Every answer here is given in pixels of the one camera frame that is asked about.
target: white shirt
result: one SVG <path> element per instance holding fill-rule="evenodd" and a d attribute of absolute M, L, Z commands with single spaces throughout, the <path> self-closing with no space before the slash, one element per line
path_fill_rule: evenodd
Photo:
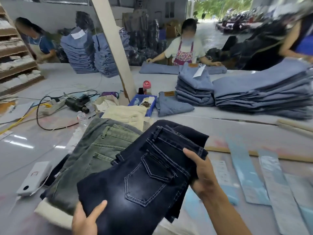
<path fill-rule="evenodd" d="M 173 57 L 173 60 L 172 60 L 173 62 L 178 52 L 180 41 L 181 41 L 180 37 L 174 39 L 172 43 L 170 44 L 170 46 L 165 50 L 165 56 L 167 58 Z M 190 52 L 191 45 L 184 45 L 182 43 L 182 47 L 180 48 L 180 50 L 185 53 Z M 198 38 L 195 38 L 192 63 L 196 63 L 197 58 L 201 58 L 203 56 L 205 56 L 205 52 L 203 50 L 201 40 Z"/>

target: yellow cable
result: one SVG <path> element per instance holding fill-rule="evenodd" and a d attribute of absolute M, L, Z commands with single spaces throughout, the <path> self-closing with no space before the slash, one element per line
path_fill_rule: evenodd
<path fill-rule="evenodd" d="M 41 105 L 41 106 L 42 106 L 42 105 L 45 105 L 47 108 L 50 108 L 50 107 L 52 106 L 52 105 L 50 105 L 50 104 L 48 104 L 48 103 L 43 103 L 43 104 L 40 104 L 40 105 Z M 12 124 L 9 128 L 7 128 L 7 129 L 1 131 L 1 132 L 0 132 L 0 135 L 3 134 L 3 133 L 5 133 L 5 132 L 8 131 L 8 130 L 14 128 L 15 126 L 19 125 L 19 124 L 23 121 L 23 119 L 25 119 L 27 116 L 29 116 L 31 113 L 33 113 L 33 111 L 36 110 L 38 107 L 39 107 L 39 106 L 34 107 L 33 109 L 30 110 L 30 112 L 28 112 L 27 114 L 25 114 L 25 115 L 24 115 L 22 118 L 20 118 L 16 123 Z"/>

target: green jeans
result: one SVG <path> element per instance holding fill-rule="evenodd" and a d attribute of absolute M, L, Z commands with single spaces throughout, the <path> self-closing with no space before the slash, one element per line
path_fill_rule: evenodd
<path fill-rule="evenodd" d="M 141 134 L 135 127 L 111 119 L 97 119 L 93 122 L 94 120 L 47 193 L 47 199 L 53 206 L 70 215 L 73 215 L 78 202 L 77 182 L 91 173 L 110 168 L 115 155 L 127 148 Z"/>

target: blue shirt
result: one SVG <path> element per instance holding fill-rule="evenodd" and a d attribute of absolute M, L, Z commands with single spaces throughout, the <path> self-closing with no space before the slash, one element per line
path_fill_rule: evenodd
<path fill-rule="evenodd" d="M 41 35 L 37 39 L 29 37 L 28 41 L 29 44 L 39 45 L 41 52 L 43 52 L 44 54 L 48 54 L 50 53 L 50 50 L 54 49 L 52 41 L 48 39 L 45 35 Z"/>

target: pink bottle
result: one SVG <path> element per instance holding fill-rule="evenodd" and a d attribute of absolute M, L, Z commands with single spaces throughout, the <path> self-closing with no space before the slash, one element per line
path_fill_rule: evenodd
<path fill-rule="evenodd" d="M 142 87 L 143 87 L 143 94 L 151 95 L 151 82 L 150 81 L 144 81 Z"/>

